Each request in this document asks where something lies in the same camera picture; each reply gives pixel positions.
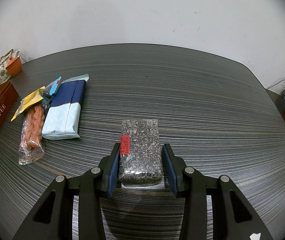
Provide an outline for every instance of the red label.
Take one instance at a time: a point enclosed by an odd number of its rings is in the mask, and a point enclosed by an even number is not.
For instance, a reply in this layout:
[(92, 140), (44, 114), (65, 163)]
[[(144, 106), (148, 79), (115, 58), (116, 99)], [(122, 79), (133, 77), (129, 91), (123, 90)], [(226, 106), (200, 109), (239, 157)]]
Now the red label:
[(120, 154), (129, 154), (130, 151), (130, 136), (129, 135), (123, 135), (121, 136), (121, 151)]

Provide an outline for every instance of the candy wrapper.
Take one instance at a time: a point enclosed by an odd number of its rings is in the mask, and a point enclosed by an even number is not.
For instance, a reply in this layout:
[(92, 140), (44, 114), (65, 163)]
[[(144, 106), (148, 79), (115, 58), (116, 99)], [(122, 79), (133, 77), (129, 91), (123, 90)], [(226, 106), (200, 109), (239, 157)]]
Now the candy wrapper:
[(51, 82), (47, 87), (45, 87), (42, 93), (42, 97), (44, 99), (50, 100), (54, 96), (54, 94), (56, 93), (56, 91), (58, 90), (60, 86), (61, 78), (62, 77), (57, 78), (55, 81)]
[(158, 120), (121, 123), (119, 179), (125, 186), (150, 186), (163, 177)]
[(43, 93), (43, 90), (45, 87), (38, 88), (33, 93), (29, 94), (27, 97), (23, 98), (23, 100), (20, 101), (20, 106), (16, 110), (13, 118), (10, 121), (13, 121), (18, 115), (20, 115), (22, 112), (30, 108), (31, 106), (36, 105), (37, 103), (40, 103), (40, 101), (43, 100), (43, 97), (41, 94)]
[(41, 105), (28, 109), (22, 127), (19, 145), (19, 165), (32, 163), (44, 155), (41, 129), (44, 125), (44, 110)]

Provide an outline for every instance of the transparent plastic bag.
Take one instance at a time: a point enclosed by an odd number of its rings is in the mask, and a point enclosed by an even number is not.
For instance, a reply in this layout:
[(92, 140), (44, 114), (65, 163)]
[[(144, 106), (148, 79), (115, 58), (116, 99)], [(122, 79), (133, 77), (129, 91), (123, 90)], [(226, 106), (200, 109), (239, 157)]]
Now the transparent plastic bag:
[(40, 105), (26, 112), (19, 145), (19, 165), (30, 164), (44, 156), (41, 130), (44, 125), (44, 109)]
[(43, 101), (41, 102), (41, 107), (42, 107), (42, 109), (44, 109), (44, 116), (45, 116), (45, 118), (46, 118), (46, 116), (48, 114), (51, 102), (52, 102), (52, 99), (50, 99), (48, 101), (45, 101), (45, 102), (43, 102)]
[(129, 153), (126, 152), (128, 154), (123, 154), (124, 143), (121, 140), (119, 179), (122, 184), (125, 186), (159, 184), (163, 177), (163, 169), (158, 120), (123, 120), (121, 135), (129, 135)]

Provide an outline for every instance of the ceramic teapot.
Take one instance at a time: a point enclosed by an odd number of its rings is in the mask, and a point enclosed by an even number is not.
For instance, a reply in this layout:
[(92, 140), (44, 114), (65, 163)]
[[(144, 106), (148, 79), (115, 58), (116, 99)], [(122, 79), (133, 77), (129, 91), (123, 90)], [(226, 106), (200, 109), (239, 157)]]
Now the ceramic teapot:
[[(8, 81), (11, 78), (11, 75), (8, 73), (8, 71), (6, 69), (6, 66), (7, 66), (8, 62), (13, 58), (12, 57), (13, 52), (14, 52), (14, 50), (11, 49), (4, 56), (1, 56), (1, 59), (0, 59), (0, 84)], [(18, 53), (19, 53), (19, 50), (17, 50), (15, 52), (14, 57), (18, 57)]]

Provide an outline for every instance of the blue snack package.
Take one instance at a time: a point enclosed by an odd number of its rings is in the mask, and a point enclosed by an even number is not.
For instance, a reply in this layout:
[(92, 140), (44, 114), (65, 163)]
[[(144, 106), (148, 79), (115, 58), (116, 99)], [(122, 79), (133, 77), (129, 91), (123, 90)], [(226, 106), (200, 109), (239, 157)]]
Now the blue snack package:
[(88, 74), (68, 79), (60, 85), (50, 105), (42, 136), (49, 140), (79, 138), (78, 122)]

